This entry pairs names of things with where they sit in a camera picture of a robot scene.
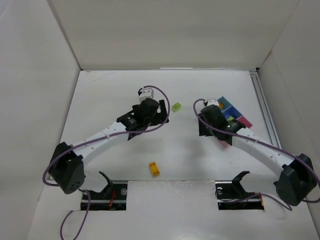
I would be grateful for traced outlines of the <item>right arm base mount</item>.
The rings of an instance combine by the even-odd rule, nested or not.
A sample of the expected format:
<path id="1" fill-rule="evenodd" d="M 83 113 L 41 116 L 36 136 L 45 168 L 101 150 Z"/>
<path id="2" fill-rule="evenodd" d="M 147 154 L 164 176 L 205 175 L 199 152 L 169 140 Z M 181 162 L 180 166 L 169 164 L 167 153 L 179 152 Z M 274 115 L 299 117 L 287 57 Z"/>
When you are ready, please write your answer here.
<path id="1" fill-rule="evenodd" d="M 264 210 L 261 196 L 254 196 L 255 192 L 247 192 L 241 185 L 241 180 L 249 174 L 249 171 L 242 171 L 231 180 L 215 181 L 215 197 L 218 210 Z"/>

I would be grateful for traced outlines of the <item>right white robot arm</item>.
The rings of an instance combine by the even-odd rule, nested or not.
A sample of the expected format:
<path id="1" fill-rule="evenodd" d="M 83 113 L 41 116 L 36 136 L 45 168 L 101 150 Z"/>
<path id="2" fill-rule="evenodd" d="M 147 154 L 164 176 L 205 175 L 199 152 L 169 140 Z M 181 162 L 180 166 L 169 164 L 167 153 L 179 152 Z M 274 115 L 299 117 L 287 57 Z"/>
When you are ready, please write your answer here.
<path id="1" fill-rule="evenodd" d="M 286 204 L 299 205 L 318 185 L 320 180 L 308 156 L 294 156 L 264 142 L 240 121 L 227 120 L 218 106 L 205 106 L 200 111 L 200 121 L 218 140 L 246 152 L 269 168 L 278 177 L 273 183 L 276 194 Z"/>

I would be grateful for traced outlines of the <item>orange long lego brick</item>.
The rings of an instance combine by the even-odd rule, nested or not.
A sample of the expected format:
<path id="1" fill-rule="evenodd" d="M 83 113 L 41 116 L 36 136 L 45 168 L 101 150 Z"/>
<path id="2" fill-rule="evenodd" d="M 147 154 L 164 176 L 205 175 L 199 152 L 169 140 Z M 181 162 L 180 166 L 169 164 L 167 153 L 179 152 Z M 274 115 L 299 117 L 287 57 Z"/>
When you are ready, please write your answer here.
<path id="1" fill-rule="evenodd" d="M 149 168 L 150 168 L 150 171 L 154 177 L 157 177 L 160 175 L 160 171 L 159 171 L 158 166 L 155 162 L 151 162 L 149 164 Z"/>

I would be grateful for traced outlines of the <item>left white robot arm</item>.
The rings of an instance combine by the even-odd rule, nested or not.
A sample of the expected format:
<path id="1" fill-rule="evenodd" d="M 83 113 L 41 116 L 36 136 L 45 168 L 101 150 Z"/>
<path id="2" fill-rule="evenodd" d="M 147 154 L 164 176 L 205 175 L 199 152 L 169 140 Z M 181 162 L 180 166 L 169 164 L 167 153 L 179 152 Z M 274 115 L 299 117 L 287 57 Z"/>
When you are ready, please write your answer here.
<path id="1" fill-rule="evenodd" d="M 163 99 L 146 98 L 110 126 L 77 144 L 59 143 L 44 175 L 49 174 L 54 187 L 69 195 L 81 189 L 86 181 L 85 167 L 112 147 L 136 136 L 153 132 L 169 122 Z"/>

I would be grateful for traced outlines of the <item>lime lego brick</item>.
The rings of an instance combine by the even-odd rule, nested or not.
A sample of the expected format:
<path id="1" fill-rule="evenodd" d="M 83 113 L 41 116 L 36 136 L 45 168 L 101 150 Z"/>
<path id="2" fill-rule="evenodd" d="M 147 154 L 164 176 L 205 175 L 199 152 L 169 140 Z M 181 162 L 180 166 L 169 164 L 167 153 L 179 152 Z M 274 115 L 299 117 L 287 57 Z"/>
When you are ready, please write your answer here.
<path id="1" fill-rule="evenodd" d="M 177 102 L 177 103 L 172 105 L 171 109 L 172 109 L 173 112 L 177 112 L 178 110 L 181 109 L 181 107 L 182 107 L 182 105 L 179 102 Z"/>

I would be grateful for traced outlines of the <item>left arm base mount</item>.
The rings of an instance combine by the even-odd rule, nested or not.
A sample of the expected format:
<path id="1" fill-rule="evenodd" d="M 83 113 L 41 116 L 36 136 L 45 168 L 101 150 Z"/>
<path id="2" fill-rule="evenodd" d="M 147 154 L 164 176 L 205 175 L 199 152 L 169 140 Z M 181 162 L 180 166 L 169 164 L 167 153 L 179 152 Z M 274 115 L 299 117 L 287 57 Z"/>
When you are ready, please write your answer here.
<path id="1" fill-rule="evenodd" d="M 125 211 L 127 208 L 128 181 L 111 180 L 104 172 L 99 171 L 106 184 L 100 192 L 89 190 L 82 193 L 80 210 L 85 211 Z"/>

